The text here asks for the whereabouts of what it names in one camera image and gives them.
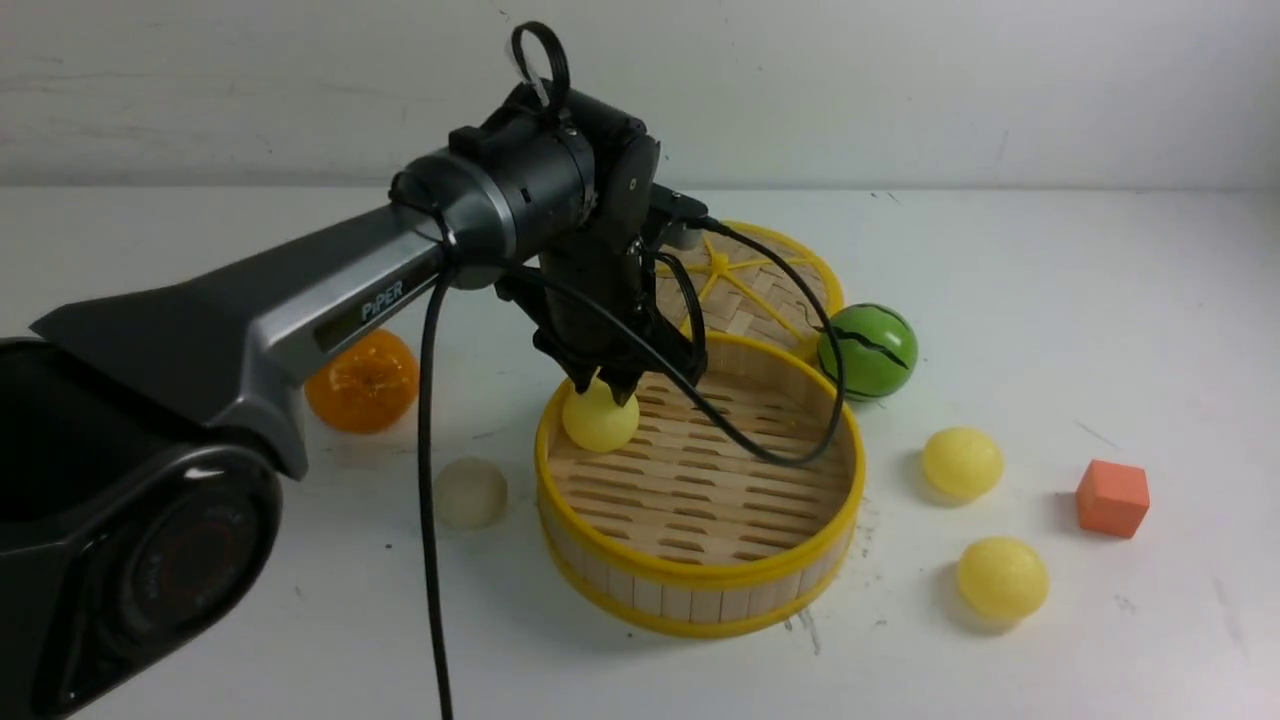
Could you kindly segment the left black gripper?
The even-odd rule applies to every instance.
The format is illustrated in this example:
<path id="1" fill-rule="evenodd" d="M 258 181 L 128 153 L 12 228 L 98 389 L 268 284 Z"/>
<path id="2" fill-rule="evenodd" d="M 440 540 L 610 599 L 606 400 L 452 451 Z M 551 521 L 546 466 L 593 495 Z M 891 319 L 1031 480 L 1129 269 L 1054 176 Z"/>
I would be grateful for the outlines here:
<path id="1" fill-rule="evenodd" d="M 681 331 L 657 302 L 657 268 L 676 282 L 691 322 Z M 536 325 L 532 343 L 564 372 L 577 395 L 603 380 L 618 407 L 650 373 L 700 380 L 707 370 L 707 328 L 698 292 L 671 252 L 635 240 L 622 251 L 602 245 L 548 249 L 539 268 L 495 259 L 498 296 Z"/>

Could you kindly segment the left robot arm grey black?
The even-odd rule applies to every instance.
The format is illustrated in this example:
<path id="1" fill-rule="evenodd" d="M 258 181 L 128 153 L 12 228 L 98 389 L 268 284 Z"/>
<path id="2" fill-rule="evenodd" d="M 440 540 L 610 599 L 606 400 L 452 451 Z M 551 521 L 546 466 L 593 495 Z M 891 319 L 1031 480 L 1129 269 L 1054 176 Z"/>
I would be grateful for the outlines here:
<path id="1" fill-rule="evenodd" d="M 641 120 L 516 87 L 388 202 L 204 275 L 68 304 L 3 341 L 3 716 L 64 719 L 221 620 L 262 571 L 298 389 L 425 291 L 494 287 L 577 389 L 696 382 L 650 255 L 707 206 Z"/>

